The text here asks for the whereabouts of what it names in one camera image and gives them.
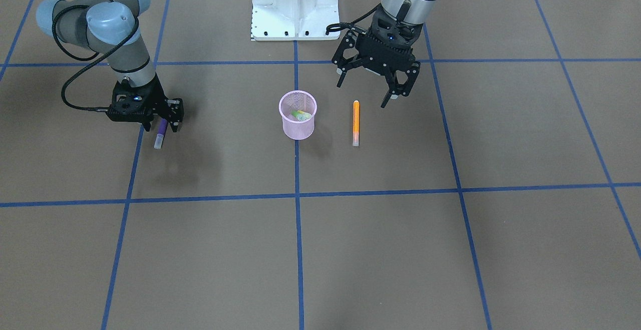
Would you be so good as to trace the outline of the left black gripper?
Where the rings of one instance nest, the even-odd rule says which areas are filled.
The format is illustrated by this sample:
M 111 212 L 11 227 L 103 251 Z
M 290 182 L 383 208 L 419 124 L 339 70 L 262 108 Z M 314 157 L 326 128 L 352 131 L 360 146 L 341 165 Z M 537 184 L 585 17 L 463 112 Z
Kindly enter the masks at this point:
M 381 108 L 385 108 L 390 99 L 410 95 L 421 67 L 412 49 L 421 29 L 421 25 L 399 22 L 387 12 L 375 12 L 366 33 L 348 30 L 332 57 L 339 74 L 337 88 L 341 88 L 349 70 L 364 66 L 385 77 L 388 90 Z M 346 58 L 348 50 L 355 50 L 356 54 Z M 399 82 L 398 72 L 407 76 L 403 83 Z

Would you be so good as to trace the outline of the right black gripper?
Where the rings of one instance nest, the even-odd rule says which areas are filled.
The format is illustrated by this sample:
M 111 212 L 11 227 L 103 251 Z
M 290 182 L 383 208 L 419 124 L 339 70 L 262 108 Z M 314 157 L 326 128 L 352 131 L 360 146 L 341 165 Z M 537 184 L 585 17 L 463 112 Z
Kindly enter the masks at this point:
M 165 119 L 172 132 L 178 132 L 185 116 L 182 99 L 168 99 L 158 75 L 145 85 L 133 86 L 129 78 L 115 84 L 106 116 L 113 122 L 140 123 L 149 132 L 154 116 Z

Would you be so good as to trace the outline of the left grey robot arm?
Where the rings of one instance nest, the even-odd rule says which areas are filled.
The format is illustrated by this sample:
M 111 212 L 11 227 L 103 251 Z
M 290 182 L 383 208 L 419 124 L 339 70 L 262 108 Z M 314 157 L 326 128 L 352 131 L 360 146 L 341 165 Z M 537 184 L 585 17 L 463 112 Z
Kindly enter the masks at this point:
M 385 79 L 387 92 L 382 101 L 410 95 L 421 64 L 413 46 L 437 0 L 381 0 L 365 15 L 351 22 L 327 26 L 327 33 L 346 31 L 332 57 L 343 85 L 348 71 L 364 68 Z

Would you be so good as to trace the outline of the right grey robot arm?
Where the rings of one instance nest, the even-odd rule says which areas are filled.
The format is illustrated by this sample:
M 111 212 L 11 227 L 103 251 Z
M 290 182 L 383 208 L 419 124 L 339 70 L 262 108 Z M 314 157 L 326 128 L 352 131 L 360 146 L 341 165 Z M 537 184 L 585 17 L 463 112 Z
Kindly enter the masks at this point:
M 61 98 L 72 109 L 104 113 L 112 122 L 140 123 L 150 131 L 155 117 L 178 132 L 185 115 L 182 99 L 166 97 L 142 38 L 139 16 L 151 0 L 45 0 L 36 19 L 69 58 L 86 62 L 61 88 Z M 107 62 L 117 81 L 106 107 L 76 106 L 67 88 L 80 75 Z

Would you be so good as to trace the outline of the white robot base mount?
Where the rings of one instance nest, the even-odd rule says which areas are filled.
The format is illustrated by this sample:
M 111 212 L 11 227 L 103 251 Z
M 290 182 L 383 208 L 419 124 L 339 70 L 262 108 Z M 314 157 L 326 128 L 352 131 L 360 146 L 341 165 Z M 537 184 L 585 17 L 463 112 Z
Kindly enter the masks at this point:
M 253 41 L 330 41 L 327 26 L 340 20 L 339 0 L 252 0 Z

